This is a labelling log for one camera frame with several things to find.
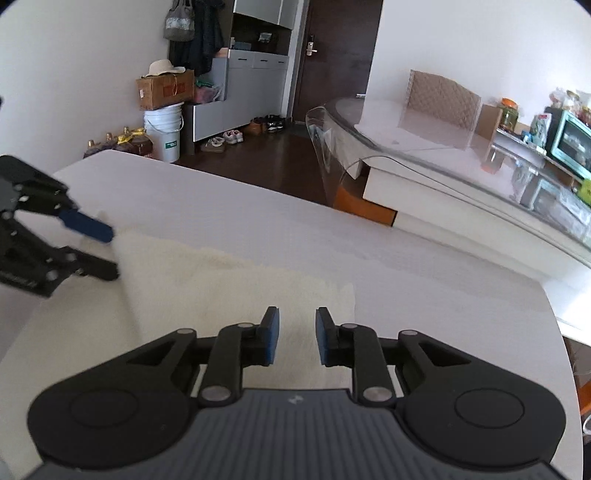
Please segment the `robotic arm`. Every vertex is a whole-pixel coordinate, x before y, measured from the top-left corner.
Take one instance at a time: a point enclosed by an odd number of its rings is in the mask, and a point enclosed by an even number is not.
[[[69,276],[111,281],[117,265],[72,247],[56,248],[15,217],[18,210],[58,217],[65,227],[108,243],[113,229],[82,214],[63,183],[23,161],[0,157],[0,283],[49,297]]]

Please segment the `plastic bucket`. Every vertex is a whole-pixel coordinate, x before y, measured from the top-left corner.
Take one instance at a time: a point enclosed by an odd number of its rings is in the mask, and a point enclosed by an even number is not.
[[[182,103],[144,112],[144,128],[154,144],[154,158],[172,163],[180,158],[184,127]]]

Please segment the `dark coat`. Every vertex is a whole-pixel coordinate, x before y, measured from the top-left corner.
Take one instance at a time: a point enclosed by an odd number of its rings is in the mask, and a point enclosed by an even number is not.
[[[222,0],[193,0],[195,38],[188,42],[170,42],[168,59],[175,67],[194,70],[196,77],[212,69],[215,54],[225,46],[217,17],[217,11],[222,8]]]

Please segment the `handbag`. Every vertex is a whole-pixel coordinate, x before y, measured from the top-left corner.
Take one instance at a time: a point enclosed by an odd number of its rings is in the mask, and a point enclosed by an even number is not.
[[[195,38],[195,20],[191,0],[174,0],[166,15],[164,38],[171,41],[191,41]]]

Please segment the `white cabinet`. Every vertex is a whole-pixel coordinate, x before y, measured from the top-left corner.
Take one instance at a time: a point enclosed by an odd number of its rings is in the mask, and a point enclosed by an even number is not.
[[[193,121],[192,142],[246,125],[256,116],[280,114],[287,62],[283,55],[230,50],[226,100],[185,110],[187,126]]]
[[[281,0],[236,0],[234,11],[277,25],[281,11]]]
[[[293,30],[296,21],[297,0],[283,0],[279,15],[279,25]]]

